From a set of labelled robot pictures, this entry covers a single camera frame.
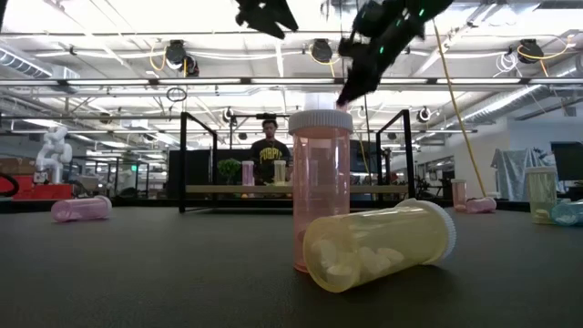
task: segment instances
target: potted plant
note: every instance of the potted plant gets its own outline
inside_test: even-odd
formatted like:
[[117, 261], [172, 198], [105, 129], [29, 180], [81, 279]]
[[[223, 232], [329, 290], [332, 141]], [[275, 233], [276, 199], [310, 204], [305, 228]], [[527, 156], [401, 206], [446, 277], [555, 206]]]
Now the potted plant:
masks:
[[240, 162], [236, 159], [224, 159], [217, 163], [219, 169], [219, 174], [227, 181], [230, 185], [233, 183], [233, 178], [235, 174], [240, 170]]

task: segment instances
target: table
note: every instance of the table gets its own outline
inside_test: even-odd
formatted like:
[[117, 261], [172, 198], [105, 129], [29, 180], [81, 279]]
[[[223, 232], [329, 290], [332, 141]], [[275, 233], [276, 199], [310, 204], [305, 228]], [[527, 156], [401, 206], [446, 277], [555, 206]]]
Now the table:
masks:
[[288, 211], [0, 215], [0, 325], [583, 326], [583, 230], [504, 211], [455, 223], [458, 244], [439, 266], [332, 294], [292, 268]]

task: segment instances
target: cardboard box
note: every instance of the cardboard box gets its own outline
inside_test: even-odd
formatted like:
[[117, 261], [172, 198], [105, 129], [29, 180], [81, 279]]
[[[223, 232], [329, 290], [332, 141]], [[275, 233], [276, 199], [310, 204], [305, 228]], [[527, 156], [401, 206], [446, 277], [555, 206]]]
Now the cardboard box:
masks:
[[10, 175], [33, 175], [36, 172], [33, 159], [0, 159], [0, 172]]

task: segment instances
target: person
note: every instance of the person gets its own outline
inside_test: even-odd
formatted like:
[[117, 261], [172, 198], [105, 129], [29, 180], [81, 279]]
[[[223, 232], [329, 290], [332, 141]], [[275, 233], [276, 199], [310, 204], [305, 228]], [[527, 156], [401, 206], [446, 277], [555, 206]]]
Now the person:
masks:
[[251, 157], [255, 162], [255, 185], [261, 186], [273, 183], [275, 173], [273, 167], [274, 160], [285, 160], [288, 168], [286, 178], [289, 178], [290, 161], [292, 154], [290, 150], [280, 141], [275, 139], [275, 131], [278, 125], [275, 119], [266, 119], [262, 122], [265, 139], [253, 142], [251, 145]]

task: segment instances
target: ceiling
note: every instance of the ceiling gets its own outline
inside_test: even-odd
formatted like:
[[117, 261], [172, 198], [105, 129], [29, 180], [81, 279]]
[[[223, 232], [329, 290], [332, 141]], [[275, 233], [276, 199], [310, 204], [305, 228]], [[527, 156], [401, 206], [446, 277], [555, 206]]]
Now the ceiling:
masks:
[[[159, 54], [171, 39], [184, 40], [188, 51], [195, 54], [200, 77], [342, 77], [350, 65], [349, 60], [338, 60], [333, 66], [322, 65], [311, 58], [309, 51], [303, 51], [309, 49], [314, 38], [328, 38], [331, 47], [335, 48], [340, 37], [350, 32], [355, 12], [347, 10], [342, 17], [332, 13], [326, 18], [322, 14], [320, 0], [288, 0], [300, 31], [288, 33], [282, 41], [238, 26], [234, 19], [238, 9], [233, 0], [62, 0], [60, 5], [64, 7], [64, 12], [55, 9], [50, 2], [9, 1], [0, 39], [30, 58], [47, 65], [68, 67], [82, 78], [180, 77], [181, 73], [168, 66], [158, 71], [150, 62], [153, 61], [155, 66], [163, 63], [162, 56], [150, 56], [150, 52]], [[579, 30], [583, 28], [583, 21], [580, 20], [582, 9], [537, 9], [540, 2], [536, 1], [510, 1], [510, 4], [513, 6], [502, 6], [475, 28], [462, 27], [478, 8], [478, 1], [456, 1], [436, 18], [442, 41], [450, 43], [446, 63], [452, 77], [513, 77], [516, 70], [501, 72], [496, 62], [501, 60], [500, 54], [510, 46], [516, 48], [519, 40], [524, 38], [535, 38], [548, 56], [565, 50], [568, 36], [571, 36], [570, 48], [561, 56], [547, 60], [545, 64], [548, 67], [578, 52], [578, 41], [581, 40]], [[444, 76], [441, 60], [431, 57], [436, 50], [433, 25], [428, 24], [425, 29], [426, 40], [415, 39], [410, 45], [411, 54], [399, 56], [384, 73], [387, 77]], [[280, 51], [282, 61], [278, 65], [277, 54]], [[541, 74], [540, 65], [519, 63], [517, 69], [527, 77]], [[6, 67], [0, 67], [0, 77], [23, 78]], [[90, 87], [83, 90], [89, 93], [99, 91]], [[215, 90], [214, 86], [190, 87], [187, 100], [176, 104], [163, 96], [95, 97], [84, 103], [87, 97], [69, 96], [68, 100], [64, 97], [41, 97], [43, 92], [50, 91], [46, 89], [19, 88], [10, 91], [25, 99], [32, 96], [37, 105], [46, 105], [47, 110], [42, 113], [47, 115], [68, 113], [71, 108], [76, 108], [75, 115], [102, 112], [113, 115], [167, 115], [174, 105], [174, 113], [187, 110], [211, 128], [219, 129], [223, 138], [228, 138], [228, 128], [221, 119], [226, 108], [237, 114], [266, 111], [292, 114], [296, 110], [304, 110], [305, 94], [313, 91], [307, 87], [263, 89], [230, 86], [220, 87], [216, 95]], [[454, 93], [462, 110], [491, 94], [486, 90]], [[441, 114], [433, 115], [427, 124], [415, 123], [417, 128], [430, 128], [454, 115], [450, 94], [446, 90], [383, 90], [350, 105], [357, 128], [365, 127], [361, 111], [365, 102], [371, 129], [383, 126], [403, 108], [411, 108], [413, 115], [423, 107]], [[280, 123], [286, 126], [285, 120], [280, 119]], [[71, 125], [81, 124], [83, 122], [71, 122]], [[93, 121], [87, 124], [79, 129], [122, 129], [116, 122], [103, 125]], [[151, 119], [148, 127], [178, 129], [179, 123], [164, 118]], [[239, 129], [248, 130], [250, 137], [245, 141], [235, 138], [236, 143], [242, 147], [251, 144], [261, 137], [260, 127], [261, 123], [256, 119], [246, 121]], [[189, 134], [191, 145], [200, 147], [210, 144], [209, 136], [196, 131], [200, 128], [196, 125], [189, 128], [193, 129]], [[278, 138], [291, 143], [284, 128], [282, 132]], [[103, 138], [87, 137], [94, 140]], [[123, 138], [128, 143], [149, 147], [137, 136]]]

